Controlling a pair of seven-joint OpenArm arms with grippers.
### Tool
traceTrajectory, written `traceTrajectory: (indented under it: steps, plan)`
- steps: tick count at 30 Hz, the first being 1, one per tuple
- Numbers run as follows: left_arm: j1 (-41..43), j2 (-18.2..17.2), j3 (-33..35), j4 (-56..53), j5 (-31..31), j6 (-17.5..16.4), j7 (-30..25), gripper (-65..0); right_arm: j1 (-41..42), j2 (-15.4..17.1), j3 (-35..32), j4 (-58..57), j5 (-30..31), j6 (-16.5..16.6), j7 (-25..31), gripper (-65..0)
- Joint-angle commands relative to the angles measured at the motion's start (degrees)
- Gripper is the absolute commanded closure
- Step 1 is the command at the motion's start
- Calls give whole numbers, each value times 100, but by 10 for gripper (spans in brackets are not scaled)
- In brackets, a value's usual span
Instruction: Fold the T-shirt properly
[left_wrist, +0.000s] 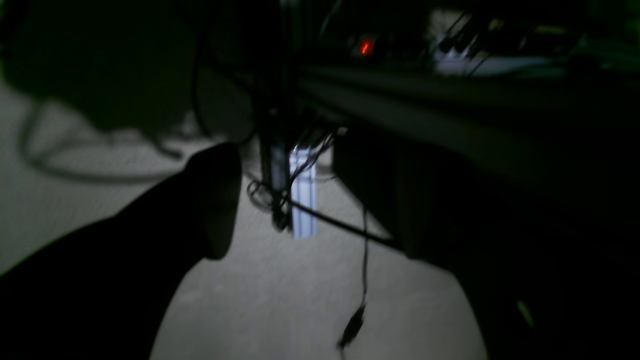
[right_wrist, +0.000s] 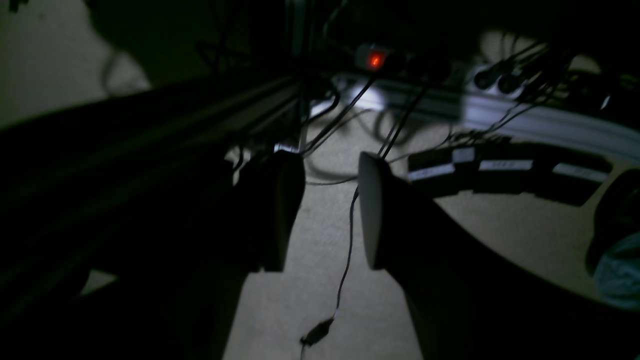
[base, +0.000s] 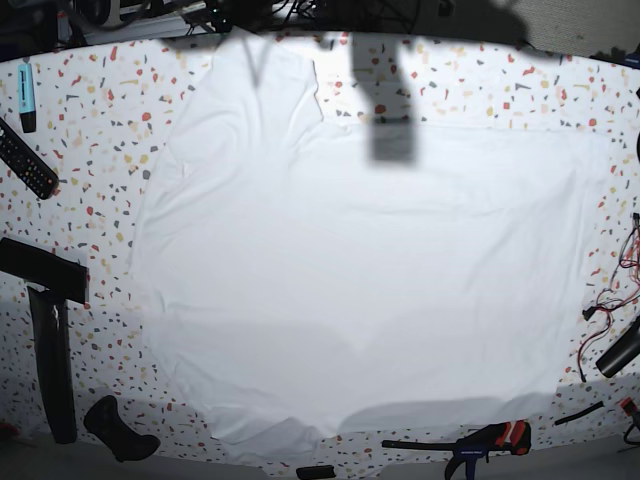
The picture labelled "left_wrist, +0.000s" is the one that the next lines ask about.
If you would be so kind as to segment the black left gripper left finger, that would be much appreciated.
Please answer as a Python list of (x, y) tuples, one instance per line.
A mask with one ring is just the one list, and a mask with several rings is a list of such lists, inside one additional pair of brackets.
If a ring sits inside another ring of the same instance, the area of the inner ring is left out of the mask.
[(1, 276), (3, 360), (148, 360), (183, 278), (233, 243), (243, 164), (233, 143)]

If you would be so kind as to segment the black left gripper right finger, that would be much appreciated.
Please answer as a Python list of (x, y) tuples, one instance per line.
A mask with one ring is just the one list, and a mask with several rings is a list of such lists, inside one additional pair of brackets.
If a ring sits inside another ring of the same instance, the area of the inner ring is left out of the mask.
[(562, 213), (431, 145), (348, 130), (334, 173), (380, 244), (449, 271), (490, 360), (637, 360), (639, 230)]

